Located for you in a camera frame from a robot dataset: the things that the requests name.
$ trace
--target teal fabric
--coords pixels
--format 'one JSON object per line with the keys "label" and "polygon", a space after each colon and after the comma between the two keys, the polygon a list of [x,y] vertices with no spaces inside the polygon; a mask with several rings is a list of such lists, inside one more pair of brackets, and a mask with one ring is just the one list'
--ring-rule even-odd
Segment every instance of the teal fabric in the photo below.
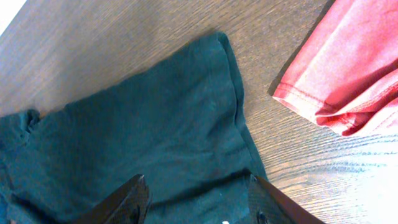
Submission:
{"label": "teal fabric", "polygon": [[68,222],[136,174],[146,223],[237,223],[248,175],[266,176],[243,115],[243,84],[223,33],[39,119],[0,119],[0,193],[9,218]]}

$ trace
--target tabletop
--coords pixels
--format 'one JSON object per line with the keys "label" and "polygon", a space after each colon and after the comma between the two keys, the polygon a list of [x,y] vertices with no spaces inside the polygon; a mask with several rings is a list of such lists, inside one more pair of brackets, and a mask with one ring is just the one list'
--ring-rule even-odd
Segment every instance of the tabletop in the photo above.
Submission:
{"label": "tabletop", "polygon": [[395,223],[398,135],[343,138],[273,100],[333,1],[27,1],[0,36],[0,115],[45,116],[144,71],[187,42],[230,38],[244,113],[269,180],[326,223]]}

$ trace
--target coral pink fabric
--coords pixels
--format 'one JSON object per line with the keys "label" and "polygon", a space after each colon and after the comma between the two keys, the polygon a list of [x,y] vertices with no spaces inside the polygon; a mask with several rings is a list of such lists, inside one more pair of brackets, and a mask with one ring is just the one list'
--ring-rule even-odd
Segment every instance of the coral pink fabric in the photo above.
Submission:
{"label": "coral pink fabric", "polygon": [[398,1],[337,0],[274,98],[344,136],[398,133]]}

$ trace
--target t-shirt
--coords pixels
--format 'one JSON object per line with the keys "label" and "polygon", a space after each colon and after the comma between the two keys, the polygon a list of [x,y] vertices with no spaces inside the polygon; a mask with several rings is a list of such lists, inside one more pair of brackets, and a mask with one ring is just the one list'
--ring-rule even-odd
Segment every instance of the t-shirt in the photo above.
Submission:
{"label": "t-shirt", "polygon": [[398,132],[398,1],[337,0],[274,98],[344,136]]}
{"label": "t-shirt", "polygon": [[266,173],[225,34],[42,119],[0,119],[0,193],[19,223],[74,220],[136,174],[152,197],[146,223],[248,217],[249,175]]}

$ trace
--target dark green cloth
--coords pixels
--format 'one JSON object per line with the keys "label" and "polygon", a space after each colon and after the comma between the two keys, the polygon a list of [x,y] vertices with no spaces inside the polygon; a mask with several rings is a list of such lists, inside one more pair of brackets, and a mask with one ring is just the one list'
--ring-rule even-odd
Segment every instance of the dark green cloth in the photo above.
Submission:
{"label": "dark green cloth", "polygon": [[247,170],[265,177],[243,115],[243,84],[222,33],[39,119],[0,119],[0,193],[21,223],[67,222],[136,174],[146,223],[237,223]]}

